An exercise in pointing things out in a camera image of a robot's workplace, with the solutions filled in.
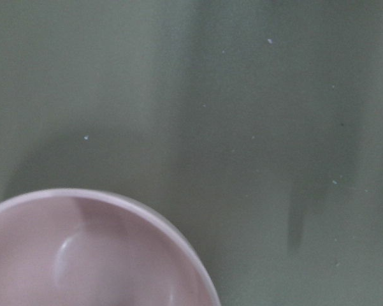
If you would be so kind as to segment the small pink bowl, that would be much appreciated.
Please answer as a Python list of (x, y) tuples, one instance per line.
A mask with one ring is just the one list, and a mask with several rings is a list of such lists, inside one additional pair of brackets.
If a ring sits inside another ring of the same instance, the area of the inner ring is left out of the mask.
[(0, 305), (219, 305), (195, 250), (118, 194), (47, 189), (0, 203)]

